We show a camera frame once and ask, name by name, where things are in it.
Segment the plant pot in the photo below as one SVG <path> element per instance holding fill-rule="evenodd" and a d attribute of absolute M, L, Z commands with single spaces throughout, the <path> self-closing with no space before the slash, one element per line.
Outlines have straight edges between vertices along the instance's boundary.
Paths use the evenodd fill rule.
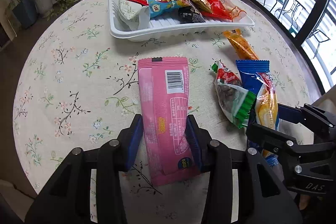
<path fill-rule="evenodd" d="M 34 0 L 23 0 L 14 9 L 13 13 L 24 29 L 27 29 L 37 20 Z"/>
<path fill-rule="evenodd" d="M 42 17 L 47 17 L 53 10 L 53 2 L 51 0 L 35 0 L 35 4 Z"/>

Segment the black snack package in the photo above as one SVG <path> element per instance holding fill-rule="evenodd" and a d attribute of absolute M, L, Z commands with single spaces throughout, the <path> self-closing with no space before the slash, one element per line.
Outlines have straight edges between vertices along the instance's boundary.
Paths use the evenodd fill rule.
<path fill-rule="evenodd" d="M 178 16 L 184 23 L 204 23 L 205 20 L 194 3 L 190 0 L 191 6 L 178 9 Z"/>

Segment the barcode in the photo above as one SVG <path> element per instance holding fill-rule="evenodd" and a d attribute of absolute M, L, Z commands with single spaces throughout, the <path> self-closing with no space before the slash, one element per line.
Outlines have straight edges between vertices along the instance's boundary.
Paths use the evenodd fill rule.
<path fill-rule="evenodd" d="M 167 94 L 184 93 L 182 70 L 166 70 Z"/>

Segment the floral tablecloth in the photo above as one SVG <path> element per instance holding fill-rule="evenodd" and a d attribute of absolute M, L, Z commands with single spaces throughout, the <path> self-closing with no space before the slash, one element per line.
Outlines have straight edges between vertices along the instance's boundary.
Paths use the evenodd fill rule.
<path fill-rule="evenodd" d="M 260 59 L 270 60 L 278 102 L 310 103 L 302 71 L 283 38 L 256 10 L 233 0 L 254 20 L 243 36 Z M 109 32 L 108 0 L 83 0 L 60 16 L 40 37 L 24 65 L 13 108 L 16 150 L 37 193 L 74 147 L 98 148 L 141 113 L 137 61 L 158 56 L 189 60 L 188 113 L 212 138 L 244 150 L 244 130 L 222 113 L 210 66 L 221 61 L 238 73 L 235 50 L 221 33 L 195 33 L 131 42 Z M 313 142 L 301 125 L 280 122 L 280 131 L 300 144 Z M 120 173 L 128 223 L 200 223 L 209 174 L 170 185 L 150 183 L 142 139 L 135 165 Z M 91 218 L 96 221 L 95 172 Z"/>

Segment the glass door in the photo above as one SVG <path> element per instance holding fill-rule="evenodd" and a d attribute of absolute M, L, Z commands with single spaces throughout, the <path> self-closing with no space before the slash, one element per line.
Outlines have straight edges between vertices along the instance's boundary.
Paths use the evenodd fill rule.
<path fill-rule="evenodd" d="M 336 83 L 335 0 L 251 0 L 287 34 L 323 94 Z"/>
<path fill-rule="evenodd" d="M 329 0 L 323 16 L 301 45 L 327 92 L 336 84 L 336 0 Z"/>

